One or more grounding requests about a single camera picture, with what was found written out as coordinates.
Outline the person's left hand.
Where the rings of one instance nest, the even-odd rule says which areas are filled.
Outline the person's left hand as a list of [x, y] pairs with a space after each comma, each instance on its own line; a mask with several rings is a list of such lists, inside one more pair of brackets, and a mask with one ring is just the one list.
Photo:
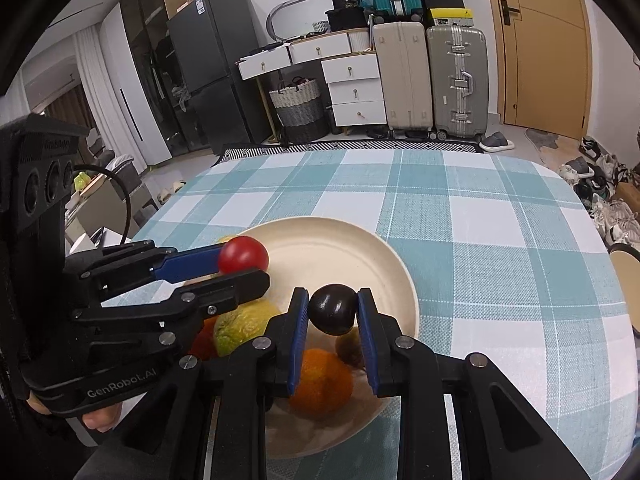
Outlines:
[[[46, 408], [33, 393], [29, 395], [27, 403], [39, 414], [51, 414], [50, 410]], [[81, 421], [90, 430], [107, 432], [118, 424], [120, 416], [122, 416], [122, 404], [117, 403], [107, 408], [100, 408], [94, 412], [83, 414]]]

